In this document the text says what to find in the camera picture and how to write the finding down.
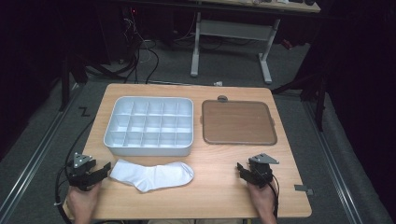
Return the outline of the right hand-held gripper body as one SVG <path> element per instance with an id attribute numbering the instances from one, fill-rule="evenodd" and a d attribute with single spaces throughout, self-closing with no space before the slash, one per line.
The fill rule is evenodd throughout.
<path id="1" fill-rule="evenodd" d="M 248 159 L 249 178 L 248 182 L 263 188 L 273 181 L 273 170 L 271 164 L 279 164 L 279 161 L 271 156 L 261 153 Z"/>

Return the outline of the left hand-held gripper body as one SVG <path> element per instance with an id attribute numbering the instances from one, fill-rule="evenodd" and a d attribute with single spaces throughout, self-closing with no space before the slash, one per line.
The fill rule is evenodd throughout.
<path id="1" fill-rule="evenodd" d="M 85 172 L 85 163 L 90 160 L 93 160 L 92 156 L 74 154 L 73 160 L 68 163 L 69 170 L 66 172 L 70 186 L 88 191 L 91 186 L 97 184 L 92 182 L 92 170 L 89 173 Z"/>

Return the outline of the white sock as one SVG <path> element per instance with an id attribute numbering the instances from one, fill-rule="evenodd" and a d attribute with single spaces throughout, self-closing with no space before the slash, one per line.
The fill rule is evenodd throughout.
<path id="1" fill-rule="evenodd" d="M 163 165 L 143 166 L 125 160 L 118 160 L 110 177 L 141 192 L 155 189 L 179 187 L 189 184 L 194 171 L 184 162 L 177 161 Z"/>

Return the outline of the white divided storage box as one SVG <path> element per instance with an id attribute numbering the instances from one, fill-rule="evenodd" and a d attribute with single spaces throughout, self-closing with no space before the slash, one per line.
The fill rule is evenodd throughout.
<path id="1" fill-rule="evenodd" d="M 117 156 L 185 157 L 193 126 L 188 98 L 123 96 L 114 104 L 104 144 Z"/>

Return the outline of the person's left hand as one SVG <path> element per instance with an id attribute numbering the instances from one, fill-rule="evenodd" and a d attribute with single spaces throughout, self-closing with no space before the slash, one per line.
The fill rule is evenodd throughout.
<path id="1" fill-rule="evenodd" d="M 95 184 L 88 191 L 70 187 L 67 194 L 67 206 L 75 219 L 90 219 L 98 201 L 101 184 Z"/>

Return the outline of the person's right hand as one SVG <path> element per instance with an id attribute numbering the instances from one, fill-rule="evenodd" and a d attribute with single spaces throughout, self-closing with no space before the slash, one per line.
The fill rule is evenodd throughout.
<path id="1" fill-rule="evenodd" d="M 250 199 L 260 217 L 269 217 L 275 210 L 275 187 L 272 183 L 260 188 L 256 185 L 247 183 Z"/>

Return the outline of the grey tape strip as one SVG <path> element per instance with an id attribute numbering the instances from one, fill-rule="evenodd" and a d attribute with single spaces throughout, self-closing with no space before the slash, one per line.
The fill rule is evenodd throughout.
<path id="1" fill-rule="evenodd" d="M 296 191 L 303 191 L 308 196 L 314 195 L 314 191 L 312 189 L 310 189 L 309 187 L 305 186 L 305 185 L 294 185 L 294 189 Z"/>

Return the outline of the brown flat box lid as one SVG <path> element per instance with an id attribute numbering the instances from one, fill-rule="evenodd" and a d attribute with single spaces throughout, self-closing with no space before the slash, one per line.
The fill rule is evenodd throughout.
<path id="1" fill-rule="evenodd" d="M 264 102 L 206 100 L 202 124 L 208 144 L 272 146 L 277 142 L 275 122 Z"/>

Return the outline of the person's legs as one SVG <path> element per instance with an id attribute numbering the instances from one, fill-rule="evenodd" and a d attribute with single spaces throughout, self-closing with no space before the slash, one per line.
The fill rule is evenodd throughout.
<path id="1" fill-rule="evenodd" d="M 243 219 L 220 218 L 220 219 L 152 219 L 148 224 L 244 224 Z"/>

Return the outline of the black metal stand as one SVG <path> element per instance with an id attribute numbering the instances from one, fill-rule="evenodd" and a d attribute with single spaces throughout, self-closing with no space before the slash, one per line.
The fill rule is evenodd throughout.
<path id="1" fill-rule="evenodd" d="M 62 60 L 61 111 L 65 111 L 70 100 L 70 77 L 73 77 L 77 84 L 86 84 L 88 81 L 83 58 L 75 53 L 68 53 Z"/>

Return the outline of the dark stand base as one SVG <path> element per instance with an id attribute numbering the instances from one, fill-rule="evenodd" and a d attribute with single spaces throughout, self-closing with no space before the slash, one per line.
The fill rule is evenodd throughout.
<path id="1" fill-rule="evenodd" d="M 272 94 L 280 94 L 287 90 L 301 90 L 300 99 L 302 101 L 315 100 L 316 109 L 314 110 L 314 121 L 318 130 L 322 132 L 326 84 L 327 74 L 319 72 L 307 77 L 297 78 L 292 82 L 272 90 Z"/>

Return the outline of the white-framed wooden desk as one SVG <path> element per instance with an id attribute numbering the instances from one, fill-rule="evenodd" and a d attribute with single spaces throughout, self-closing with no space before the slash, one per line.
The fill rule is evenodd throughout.
<path id="1" fill-rule="evenodd" d="M 197 0 L 198 7 L 242 7 L 248 9 L 267 9 L 274 13 L 319 13 L 321 8 L 316 0 Z M 276 16 L 270 24 L 253 24 L 241 21 L 220 21 L 203 19 L 201 13 L 195 14 L 195 38 L 191 60 L 191 76 L 199 74 L 200 38 L 202 35 L 230 37 L 246 40 L 263 41 L 264 49 L 258 54 L 262 76 L 266 84 L 272 83 L 267 57 L 276 37 L 280 17 Z"/>

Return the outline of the metal floor rail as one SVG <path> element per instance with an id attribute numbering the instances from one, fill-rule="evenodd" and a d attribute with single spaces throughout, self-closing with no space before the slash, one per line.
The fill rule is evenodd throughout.
<path id="1" fill-rule="evenodd" d="M 333 185 L 337 192 L 338 198 L 343 205 L 344 211 L 346 212 L 347 219 L 350 224 L 363 224 L 361 215 L 357 209 L 357 206 L 353 200 L 353 197 L 350 193 L 349 187 L 345 179 L 342 176 L 342 173 L 335 161 L 335 158 L 332 154 L 328 141 L 324 132 L 322 132 L 315 121 L 315 111 L 314 107 L 311 103 L 302 102 L 304 111 L 308 116 L 310 123 L 313 126 L 313 129 L 316 133 L 316 136 L 320 143 L 321 151 L 324 155 L 326 166 L 328 167 L 328 172 L 332 179 Z"/>
<path id="2" fill-rule="evenodd" d="M 60 85 L 56 86 L 0 162 L 0 224 L 6 224 L 12 216 L 44 160 L 69 105 L 74 102 L 80 90 L 80 85 L 73 84 L 71 98 L 62 107 L 62 89 Z"/>

